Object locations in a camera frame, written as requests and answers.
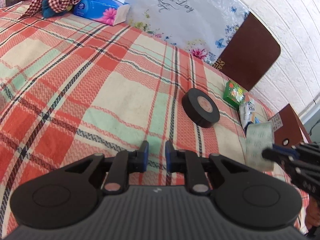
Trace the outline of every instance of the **black electrical tape roll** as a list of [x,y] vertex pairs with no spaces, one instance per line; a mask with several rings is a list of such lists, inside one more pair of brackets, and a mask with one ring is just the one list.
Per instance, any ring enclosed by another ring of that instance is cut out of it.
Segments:
[[182,106],[187,116],[197,125],[209,128],[219,121],[220,113],[213,100],[203,91],[191,88],[182,97]]

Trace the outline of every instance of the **pink flower on package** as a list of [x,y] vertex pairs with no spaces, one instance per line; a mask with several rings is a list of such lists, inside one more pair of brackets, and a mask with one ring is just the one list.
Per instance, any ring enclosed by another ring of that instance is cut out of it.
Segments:
[[193,49],[190,51],[190,53],[201,60],[203,60],[208,55],[205,49]]
[[117,14],[117,9],[109,8],[102,16],[101,22],[113,26]]

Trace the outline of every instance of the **cardboard box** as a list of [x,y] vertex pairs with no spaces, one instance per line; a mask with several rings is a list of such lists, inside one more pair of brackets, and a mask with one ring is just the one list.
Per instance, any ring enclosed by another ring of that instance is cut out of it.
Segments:
[[230,80],[226,84],[226,89],[223,94],[223,100],[232,105],[236,110],[244,103],[244,89],[236,82]]

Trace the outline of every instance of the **textured wall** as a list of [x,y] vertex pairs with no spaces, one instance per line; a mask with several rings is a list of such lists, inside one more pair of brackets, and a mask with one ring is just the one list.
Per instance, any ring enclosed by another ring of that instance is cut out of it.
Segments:
[[280,57],[251,92],[274,111],[289,102],[301,113],[320,92],[320,0],[241,1],[281,46]]

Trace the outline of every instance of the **bed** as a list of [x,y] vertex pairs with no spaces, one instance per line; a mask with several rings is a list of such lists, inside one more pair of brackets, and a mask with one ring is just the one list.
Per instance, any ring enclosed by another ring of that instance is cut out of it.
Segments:
[[[147,172],[130,184],[177,185],[166,172],[164,143],[200,156],[244,163],[239,117],[222,100],[227,76],[199,58],[126,24],[107,26],[66,14],[19,20],[28,4],[0,11],[0,237],[17,227],[9,207],[18,185],[93,153],[114,156],[148,140]],[[203,129],[181,98],[209,94],[220,121]],[[255,99],[258,118],[273,113]],[[279,166],[270,175],[289,182]],[[296,226],[305,232],[308,195]]]

